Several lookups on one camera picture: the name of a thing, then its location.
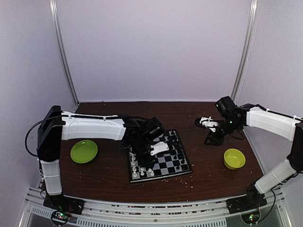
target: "white wall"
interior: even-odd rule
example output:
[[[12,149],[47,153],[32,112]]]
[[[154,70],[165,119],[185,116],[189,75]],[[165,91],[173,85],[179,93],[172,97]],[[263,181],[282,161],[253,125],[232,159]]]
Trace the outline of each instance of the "white wall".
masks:
[[[216,101],[231,94],[250,0],[60,0],[80,101]]]
[[[303,116],[303,2],[263,0],[237,104],[260,103],[273,111]],[[284,160],[291,142],[266,131],[247,129],[266,171]],[[302,226],[303,176],[283,186],[294,227]]]
[[[38,164],[26,153],[24,136],[55,104],[74,108],[49,1],[1,1],[0,226],[16,226],[29,186],[37,186]],[[35,152],[36,140],[30,139],[29,147]]]

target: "dark brown tabletop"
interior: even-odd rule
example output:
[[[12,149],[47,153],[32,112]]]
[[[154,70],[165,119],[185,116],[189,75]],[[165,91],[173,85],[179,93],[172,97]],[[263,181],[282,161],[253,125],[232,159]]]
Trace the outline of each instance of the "dark brown tabletop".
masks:
[[[69,196],[118,202],[180,202],[200,201],[241,195],[262,176],[257,159],[245,138],[226,136],[222,146],[206,146],[207,130],[194,125],[197,117],[220,119],[214,103],[193,102],[123,102],[82,103],[80,114],[129,114],[157,117],[167,129],[177,129],[193,173],[144,183],[129,183],[126,150],[118,149],[120,141],[93,139],[98,145],[97,156],[89,163],[72,161],[70,151],[80,140],[62,141],[61,181]],[[223,163],[229,148],[241,150],[246,164],[237,171]]]

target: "white plastic part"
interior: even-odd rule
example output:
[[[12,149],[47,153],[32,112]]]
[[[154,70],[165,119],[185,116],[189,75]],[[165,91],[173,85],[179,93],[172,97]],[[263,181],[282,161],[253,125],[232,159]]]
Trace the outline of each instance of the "white plastic part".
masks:
[[[294,140],[295,124],[300,121],[253,107],[247,112],[246,124]]]
[[[209,116],[209,118],[207,118],[207,117],[201,117],[200,124],[202,124],[204,127],[208,128],[208,127],[217,126],[218,122],[213,121],[212,117]],[[216,131],[216,129],[214,129],[214,128],[209,128],[209,129],[212,132]]]
[[[62,187],[60,180],[59,160],[53,162],[40,162],[47,193],[49,195],[60,195],[62,192]]]
[[[155,145],[151,145],[151,148],[153,148],[153,150],[151,151],[151,156],[169,150],[169,146],[165,142],[159,142]]]
[[[256,189],[260,194],[264,194],[295,173],[296,171],[291,167],[289,160],[286,159],[260,178],[255,184]]]
[[[64,111],[62,117],[65,125],[62,128],[62,140],[79,139],[79,138],[103,138],[110,140],[122,140],[126,128],[122,119],[107,120],[113,116],[81,115],[84,118],[73,117],[74,113]],[[104,119],[91,119],[85,117],[104,117]]]

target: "robotic arm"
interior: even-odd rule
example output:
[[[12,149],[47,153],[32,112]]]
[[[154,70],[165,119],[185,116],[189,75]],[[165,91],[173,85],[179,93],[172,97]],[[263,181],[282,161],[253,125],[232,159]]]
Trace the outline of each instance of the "robotic arm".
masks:
[[[83,201],[64,197],[60,180],[61,140],[77,138],[104,138],[121,140],[125,148],[136,154],[139,166],[153,168],[154,155],[169,150],[165,142],[153,140],[165,133],[156,118],[131,116],[98,116],[61,111],[53,106],[38,129],[37,155],[46,186],[45,206],[71,206],[73,213],[81,214]]]
[[[215,106],[224,120],[214,121],[211,117],[202,117],[195,121],[195,125],[204,129],[209,128],[205,139],[206,145],[220,146],[226,135],[232,134],[235,130],[241,131],[244,126],[264,129],[293,142],[286,160],[250,185],[246,196],[227,201],[230,213],[266,205],[264,193],[303,171],[303,119],[272,112],[260,105],[237,106],[229,96],[221,98]]]

